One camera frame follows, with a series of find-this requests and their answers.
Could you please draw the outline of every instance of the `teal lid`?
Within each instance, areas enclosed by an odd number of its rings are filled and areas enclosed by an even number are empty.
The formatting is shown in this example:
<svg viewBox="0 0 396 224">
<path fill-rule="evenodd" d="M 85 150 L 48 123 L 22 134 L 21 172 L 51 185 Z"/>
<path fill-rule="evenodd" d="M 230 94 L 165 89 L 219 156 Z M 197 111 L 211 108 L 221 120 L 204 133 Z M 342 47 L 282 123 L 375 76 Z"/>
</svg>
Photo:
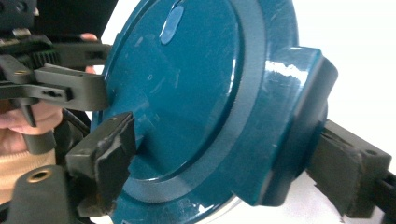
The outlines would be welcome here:
<svg viewBox="0 0 396 224">
<path fill-rule="evenodd" d="M 296 29 L 286 0 L 139 3 L 105 67 L 111 107 L 92 118 L 135 116 L 115 223 L 196 222 L 234 196 L 284 201 L 336 79 Z"/>
</svg>

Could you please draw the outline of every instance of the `person's hand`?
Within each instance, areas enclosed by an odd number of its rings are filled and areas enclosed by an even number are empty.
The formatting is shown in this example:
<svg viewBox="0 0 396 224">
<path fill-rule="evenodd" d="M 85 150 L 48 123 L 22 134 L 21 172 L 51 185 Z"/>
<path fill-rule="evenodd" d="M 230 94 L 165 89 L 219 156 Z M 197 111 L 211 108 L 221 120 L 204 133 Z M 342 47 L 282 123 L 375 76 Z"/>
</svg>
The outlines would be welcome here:
<svg viewBox="0 0 396 224">
<path fill-rule="evenodd" d="M 22 133 L 46 133 L 62 121 L 62 109 L 40 102 L 32 105 L 37 127 L 31 127 L 20 109 L 11 109 L 8 100 L 0 101 L 0 155 L 22 152 L 27 149 Z"/>
</svg>

